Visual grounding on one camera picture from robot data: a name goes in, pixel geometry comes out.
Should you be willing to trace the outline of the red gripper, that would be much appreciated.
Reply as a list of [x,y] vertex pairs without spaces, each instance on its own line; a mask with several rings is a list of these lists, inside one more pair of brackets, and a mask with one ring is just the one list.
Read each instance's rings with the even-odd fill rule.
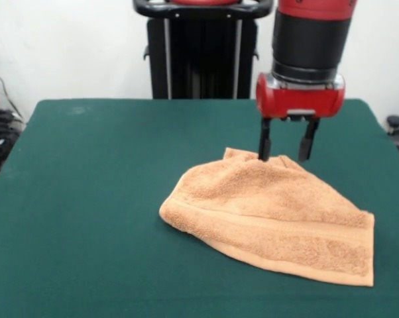
[[[256,83],[256,104],[262,117],[258,159],[266,162],[270,156],[271,119],[286,117],[333,117],[338,114],[345,97],[345,80],[341,74],[327,84],[306,85],[281,81],[272,74],[261,73]],[[320,119],[311,119],[302,137],[298,161],[310,159]]]

